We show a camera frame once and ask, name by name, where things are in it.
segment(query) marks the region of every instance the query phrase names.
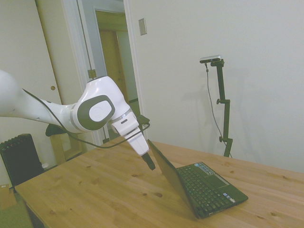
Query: white wall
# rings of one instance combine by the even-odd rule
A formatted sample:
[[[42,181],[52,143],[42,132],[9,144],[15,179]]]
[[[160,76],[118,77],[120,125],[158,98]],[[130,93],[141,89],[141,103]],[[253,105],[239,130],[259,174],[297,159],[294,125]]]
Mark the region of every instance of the white wall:
[[[151,140],[223,154],[201,57],[221,54],[234,158],[304,172],[304,2],[127,1]],[[147,35],[138,20],[145,18]],[[215,116],[224,105],[209,67]]]

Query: cable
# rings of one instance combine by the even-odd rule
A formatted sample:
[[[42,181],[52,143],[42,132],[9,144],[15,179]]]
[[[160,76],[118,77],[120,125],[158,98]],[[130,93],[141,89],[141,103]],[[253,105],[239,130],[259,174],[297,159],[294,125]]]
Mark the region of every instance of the cable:
[[[207,67],[207,63],[205,63],[205,66],[206,66],[206,72],[207,72],[207,89],[208,89],[208,94],[209,94],[209,99],[210,99],[210,104],[211,104],[212,116],[213,116],[215,125],[216,125],[217,128],[218,128],[219,134],[220,134],[220,136],[223,138],[222,132],[220,131],[219,125],[218,125],[217,120],[215,119],[215,116],[214,116],[213,105],[212,105],[212,99],[211,99],[210,90],[209,90],[209,74],[208,74],[209,70],[208,70],[208,67]]]
[[[101,148],[101,149],[109,149],[109,148],[112,148],[112,147],[115,147],[115,146],[118,146],[119,144],[122,144],[124,143],[125,141],[133,138],[134,136],[136,136],[137,134],[139,133],[142,133],[144,130],[146,130],[148,127],[150,127],[150,124],[147,123],[146,127],[142,130],[142,131],[139,131],[138,133],[132,135],[131,137],[125,139],[125,140],[122,140],[114,145],[111,145],[111,146],[98,146],[98,145],[95,145],[94,143],[91,143],[91,142],[87,142],[87,141],[84,141],[84,140],[81,140],[81,139],[78,139],[76,137],[74,137],[65,127],[64,125],[59,121],[59,119],[56,117],[56,115],[52,112],[52,110],[43,102],[41,101],[38,97],[36,97],[35,95],[31,94],[30,92],[26,91],[25,89],[23,89],[27,94],[29,94],[30,96],[32,96],[33,98],[35,98],[36,100],[38,100],[40,103],[42,103],[48,110],[49,112],[53,115],[53,117],[58,121],[58,123],[61,125],[62,129],[73,139],[77,140],[77,141],[80,141],[82,143],[86,143],[86,144],[89,144],[89,145],[92,145],[92,146],[95,146],[95,147],[98,147],[98,148]]]

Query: black radiator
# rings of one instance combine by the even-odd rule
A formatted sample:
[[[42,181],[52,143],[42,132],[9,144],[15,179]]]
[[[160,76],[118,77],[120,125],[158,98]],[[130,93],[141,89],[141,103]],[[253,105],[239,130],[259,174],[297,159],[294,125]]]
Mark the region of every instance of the black radiator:
[[[2,142],[0,153],[13,188],[44,171],[30,134]]]

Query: wood grain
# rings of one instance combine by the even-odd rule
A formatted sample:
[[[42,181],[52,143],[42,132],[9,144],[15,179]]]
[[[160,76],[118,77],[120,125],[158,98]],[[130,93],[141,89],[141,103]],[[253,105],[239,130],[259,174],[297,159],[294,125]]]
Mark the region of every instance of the wood grain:
[[[198,220],[158,165],[151,171],[127,143],[94,149],[16,190],[50,228],[304,227],[304,174],[158,142],[155,145],[176,167],[206,163],[249,199]]]

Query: black laptop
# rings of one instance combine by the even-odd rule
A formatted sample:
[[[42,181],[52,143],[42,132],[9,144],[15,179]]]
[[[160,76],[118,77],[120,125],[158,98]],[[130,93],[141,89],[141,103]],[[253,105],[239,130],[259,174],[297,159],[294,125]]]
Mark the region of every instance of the black laptop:
[[[150,140],[148,143],[163,175],[198,219],[248,199],[206,164],[198,162],[176,169]]]

